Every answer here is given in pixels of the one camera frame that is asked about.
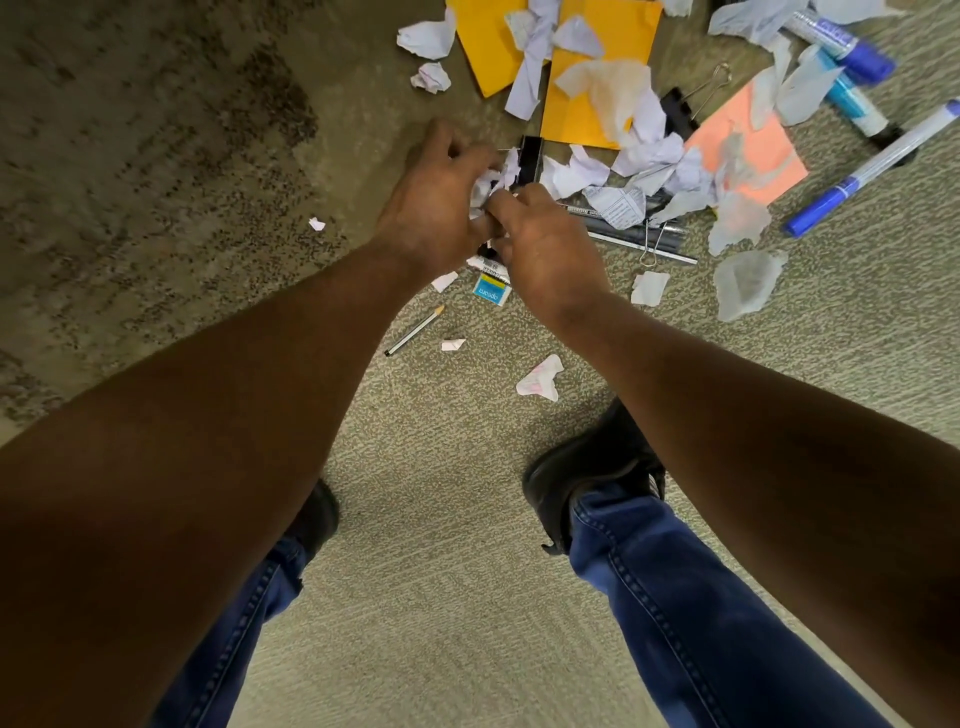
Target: jeans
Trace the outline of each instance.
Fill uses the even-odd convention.
[[[607,595],[671,728],[889,728],[666,503],[616,483],[571,514],[570,564]],[[284,539],[244,584],[156,709],[152,728],[225,728],[263,623],[300,593]]]

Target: jeans seam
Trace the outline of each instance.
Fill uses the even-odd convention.
[[[224,651],[217,660],[213,672],[210,674],[210,677],[207,678],[204,691],[200,693],[196,703],[194,703],[194,707],[191,708],[190,713],[187,714],[186,721],[184,722],[185,728],[196,728],[206,716],[206,712],[212,704],[213,696],[217,694],[217,691],[223,685],[227,670],[232,664],[233,658],[236,656],[237,647],[242,643],[244,635],[250,630],[253,624],[252,617],[260,607],[260,604],[263,603],[263,598],[267,593],[267,587],[270,586],[270,582],[276,575],[278,568],[279,564],[276,562],[268,562],[267,570],[264,571],[263,576],[261,576],[257,582],[256,588],[253,590],[253,594],[247,602],[247,607],[244,609],[243,614],[240,615],[237,626],[234,627],[230,633],[230,638],[227,640]]]
[[[633,574],[630,573],[630,570],[627,569],[626,565],[623,563],[623,560],[620,558],[619,542],[615,534],[604,523],[596,521],[586,512],[584,512],[583,506],[580,503],[574,507],[573,511],[580,523],[586,527],[599,531],[610,543],[611,550],[610,555],[608,556],[608,561],[610,562],[613,572],[620,580],[620,583],[627,588],[627,591],[630,592],[634,599],[636,599],[643,611],[645,611],[650,619],[654,621],[654,624],[660,630],[663,638],[666,640],[667,644],[670,645],[670,649],[677,658],[677,662],[684,669],[687,678],[690,680],[690,684],[693,686],[693,689],[697,692],[697,696],[700,698],[701,704],[713,719],[714,725],[716,725],[717,728],[729,728],[730,722],[727,721],[726,716],[724,716],[723,710],[720,708],[720,704],[716,695],[713,693],[713,690],[710,688],[707,681],[703,678],[703,674],[697,668],[693,658],[686,651],[683,642],[679,637],[677,637],[677,633],[673,631],[673,627],[670,626],[670,622],[663,613],[663,610],[660,608],[657,602],[655,602],[654,599],[647,594],[646,590],[643,589],[642,585],[639,583],[639,581],[637,581]]]

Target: blue marker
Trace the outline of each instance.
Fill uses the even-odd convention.
[[[859,84],[879,84],[897,70],[896,61],[813,10],[794,12],[785,28],[811,45],[821,46],[840,65],[846,66],[847,72]]]
[[[802,237],[813,230],[831,212],[873,182],[897,162],[942,132],[960,116],[960,98],[947,102],[932,116],[910,130],[897,143],[868,161],[845,180],[828,190],[819,200],[783,226],[787,234]]]
[[[804,54],[800,56],[801,61],[807,53],[816,53],[817,60],[828,71],[837,68],[836,61],[823,48],[813,50],[815,46],[810,46]],[[891,123],[890,119],[883,115],[845,72],[837,77],[829,93],[828,100],[836,106],[840,112],[850,119],[853,124],[863,132],[863,135],[870,139],[874,146],[879,150],[884,150],[894,144],[904,135],[903,129],[897,124]],[[917,156],[917,152],[911,152],[909,155],[897,162],[898,167],[909,164]]]

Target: floor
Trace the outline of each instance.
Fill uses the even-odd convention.
[[[900,4],[913,14],[862,32],[901,62],[875,100],[912,123],[956,93],[960,6]],[[722,60],[740,83],[764,64],[736,39],[704,41],[697,5],[661,27],[660,90],[690,88]],[[396,28],[439,7],[18,8],[0,28],[0,441],[361,244],[430,116],[516,143],[524,124],[505,96],[479,97],[459,46],[446,94],[410,88],[418,62],[394,46]],[[811,175],[775,206],[778,221],[870,154],[832,109],[791,135]],[[957,139],[934,140],[802,242],[768,233],[762,247],[787,250],[788,267],[769,306],[732,325],[716,320],[698,218],[688,251],[702,263],[667,269],[655,315],[960,444]],[[329,223],[321,235],[313,215]],[[626,294],[636,258],[605,256]],[[543,556],[519,491],[524,465],[610,393],[521,301],[497,309],[469,283],[419,294],[387,336],[443,300],[434,333],[465,336],[461,352],[420,339],[372,363],[326,471],[341,534],[268,625],[235,728],[662,725],[603,598]],[[552,352],[566,366],[560,402],[517,397]],[[675,486],[669,500],[729,560]]]

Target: foot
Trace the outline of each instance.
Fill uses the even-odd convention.
[[[627,408],[614,400],[599,422],[538,458],[523,476],[523,494],[553,540],[549,554],[569,554],[569,507],[612,480],[628,493],[663,499],[666,470]]]
[[[333,537],[339,525],[340,506],[337,498],[326,483],[318,480],[294,522],[283,535],[291,536],[300,542],[309,562],[317,555],[320,547]]]

